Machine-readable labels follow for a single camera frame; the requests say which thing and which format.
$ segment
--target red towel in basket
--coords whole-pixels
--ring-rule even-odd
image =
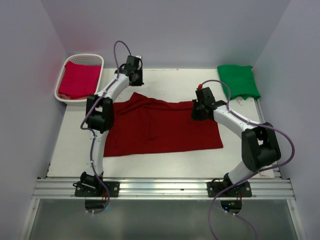
[[[104,157],[223,148],[216,122],[191,120],[192,101],[171,103],[135,92],[113,106]]]
[[[96,92],[101,66],[66,63],[58,93],[79,99]]]

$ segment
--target laundry basket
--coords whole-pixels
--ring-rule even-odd
[[[81,64],[81,65],[88,65],[88,66],[92,66],[92,65],[101,66],[99,79],[98,79],[96,89],[95,89],[95,94],[96,94],[99,91],[99,86],[101,83],[101,75],[102,75],[102,70],[104,68],[104,59],[101,56],[96,55],[96,54],[76,54],[76,55],[72,55],[72,56],[68,57],[62,66],[58,82],[55,86],[55,91],[54,91],[55,98],[57,100],[59,100],[60,102],[66,103],[67,105],[85,106],[86,102],[87,102],[87,98],[85,98],[85,99],[63,99],[63,98],[59,97],[58,89],[59,89],[60,83],[65,75],[65,65],[69,61],[74,64]]]

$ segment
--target white table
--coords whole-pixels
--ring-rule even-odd
[[[103,70],[101,88],[112,79],[115,69]],[[197,86],[208,79],[219,80],[216,69],[144,69],[144,86],[128,87],[116,102],[129,100],[133,92],[167,102],[191,101]],[[226,101],[219,83],[207,84],[216,100]],[[230,107],[259,122],[253,98],[238,97]],[[47,176],[80,177],[89,159],[89,132],[80,129],[85,107],[67,106]],[[241,140],[218,125],[223,148],[174,153],[135,154],[103,159],[103,176],[108,178],[222,178],[241,161]],[[274,178],[272,170],[256,178]]]

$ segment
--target black mounting plate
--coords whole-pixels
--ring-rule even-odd
[[[104,185],[108,188],[111,198],[117,198],[119,196],[120,182],[118,181],[103,181]],[[102,197],[102,191],[95,190],[91,187],[82,185],[80,181],[74,183],[75,187],[75,197]]]
[[[223,185],[222,181],[209,181],[206,183],[206,189],[208,191],[208,197],[209,198],[214,198],[218,193],[220,193],[225,186]],[[242,183],[241,185],[230,189],[227,192],[222,193],[219,198],[236,198],[239,196],[239,194],[242,193],[243,198],[250,198],[252,197],[252,192],[251,192],[251,186],[248,181]]]

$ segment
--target gray wall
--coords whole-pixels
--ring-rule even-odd
[[[68,53],[115,66],[113,44],[123,40],[145,67],[211,68],[253,65],[290,0],[41,1]]]
[[[295,158],[281,172],[291,178],[308,239],[320,234],[319,23],[319,0],[291,0],[253,68],[265,118],[296,146]],[[286,140],[279,140],[288,157]]]
[[[16,240],[61,125],[66,52],[38,0],[0,1],[0,32],[0,239]]]

